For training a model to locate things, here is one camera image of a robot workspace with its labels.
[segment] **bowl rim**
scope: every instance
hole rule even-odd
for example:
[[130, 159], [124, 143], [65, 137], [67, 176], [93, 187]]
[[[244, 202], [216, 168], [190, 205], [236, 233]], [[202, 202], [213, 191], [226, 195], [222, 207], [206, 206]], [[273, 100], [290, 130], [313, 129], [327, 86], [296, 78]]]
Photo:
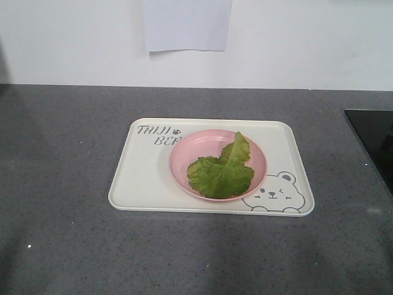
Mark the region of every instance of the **bowl rim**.
[[169, 158], [168, 158], [168, 168], [169, 168], [169, 172], [170, 172], [170, 174], [171, 174], [171, 176], [172, 176], [172, 179], [173, 179], [174, 182], [177, 184], [177, 186], [179, 186], [183, 191], [185, 191], [185, 192], [188, 193], [189, 195], [192, 195], [192, 196], [194, 196], [194, 197], [197, 197], [197, 198], [200, 199], [200, 200], [210, 201], [210, 202], [230, 202], [230, 201], [234, 201], [234, 200], [239, 200], [239, 199], [245, 197], [246, 195], [249, 195], [249, 194], [252, 194], [253, 192], [255, 192], [255, 191], [258, 189], [258, 187], [264, 182], [264, 180], [265, 180], [265, 178], [266, 178], [266, 176], [267, 176], [267, 172], [268, 172], [268, 161], [267, 161], [266, 154], [265, 154], [265, 152], [263, 151], [263, 149], [261, 149], [260, 146], [259, 146], [258, 144], [256, 144], [253, 140], [251, 140], [250, 138], [244, 136], [243, 134], [242, 134], [242, 135], [244, 136], [244, 138], [245, 138], [249, 143], [252, 143], [254, 146], [257, 147], [257, 149], [258, 149], [258, 150], [260, 151], [260, 153], [263, 155], [263, 159], [264, 159], [264, 162], [265, 162], [265, 167], [266, 167], [266, 168], [265, 168], [265, 172], [264, 172], [264, 174], [263, 174], [263, 177], [262, 177], [261, 181], [260, 181], [259, 183], [257, 183], [257, 185], [255, 186], [254, 189], [252, 189], [251, 191], [246, 191], [245, 193], [243, 193], [243, 194], [241, 194], [241, 195], [234, 196], [234, 197], [232, 197], [232, 198], [214, 199], [214, 198], [207, 198], [207, 197], [205, 197], [205, 196], [199, 194], [196, 190], [194, 190], [194, 189], [192, 189], [192, 188], [191, 188], [191, 189], [192, 189], [193, 191], [189, 191], [189, 190], [187, 190], [184, 186], [182, 186], [182, 185], [177, 181], [177, 179], [176, 179], [176, 177], [173, 175], [173, 172], [172, 172], [172, 169], [171, 169], [171, 159], [172, 159], [172, 156], [173, 156], [174, 151], [176, 150], [176, 147], [182, 142], [183, 139], [185, 139], [185, 138], [187, 138], [187, 137], [189, 137], [189, 136], [192, 136], [192, 135], [196, 135], [197, 133], [208, 132], [208, 131], [212, 131], [212, 132], [213, 132], [213, 131], [220, 131], [220, 132], [229, 132], [229, 133], [232, 133], [232, 134], [236, 134], [236, 132], [234, 132], [234, 131], [232, 131], [232, 130], [228, 130], [228, 129], [209, 128], [209, 129], [202, 129], [202, 130], [198, 130], [198, 131], [192, 132], [192, 133], [188, 134], [186, 137], [182, 138], [182, 139], [172, 148], [172, 151], [171, 151], [171, 153], [170, 153], [170, 155], [169, 155]]

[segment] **bear ear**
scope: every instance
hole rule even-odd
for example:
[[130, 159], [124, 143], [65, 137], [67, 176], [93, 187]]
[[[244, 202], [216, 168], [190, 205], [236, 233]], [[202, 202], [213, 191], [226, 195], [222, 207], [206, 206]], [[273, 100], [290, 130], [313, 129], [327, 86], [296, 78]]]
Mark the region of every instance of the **bear ear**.
[[290, 172], [282, 171], [278, 173], [278, 177], [285, 179], [286, 181], [291, 182], [292, 184], [296, 182], [296, 177]]

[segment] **black stovetop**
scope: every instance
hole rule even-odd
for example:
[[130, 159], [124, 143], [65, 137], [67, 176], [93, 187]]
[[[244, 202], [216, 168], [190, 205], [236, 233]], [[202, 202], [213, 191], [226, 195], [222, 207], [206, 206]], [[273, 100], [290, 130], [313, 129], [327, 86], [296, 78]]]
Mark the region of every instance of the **black stovetop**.
[[345, 114], [393, 195], [393, 111], [346, 109]]

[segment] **white wall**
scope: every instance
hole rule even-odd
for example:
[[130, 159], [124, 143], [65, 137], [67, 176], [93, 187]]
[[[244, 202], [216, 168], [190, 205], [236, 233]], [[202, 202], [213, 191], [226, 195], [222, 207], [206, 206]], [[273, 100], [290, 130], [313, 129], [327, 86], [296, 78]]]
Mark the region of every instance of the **white wall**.
[[15, 84], [393, 90], [392, 0], [233, 0], [227, 51], [163, 53], [142, 0], [0, 0], [0, 39]]

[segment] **leafy green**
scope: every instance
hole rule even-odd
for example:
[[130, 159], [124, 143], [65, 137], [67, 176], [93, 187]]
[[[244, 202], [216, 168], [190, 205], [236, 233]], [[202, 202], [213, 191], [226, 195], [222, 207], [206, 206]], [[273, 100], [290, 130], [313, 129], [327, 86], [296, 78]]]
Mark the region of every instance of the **leafy green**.
[[210, 199], [227, 199], [246, 192], [254, 170], [244, 164], [250, 159], [250, 144], [240, 132], [235, 141], [221, 150], [215, 158], [199, 157], [187, 169], [190, 186]]

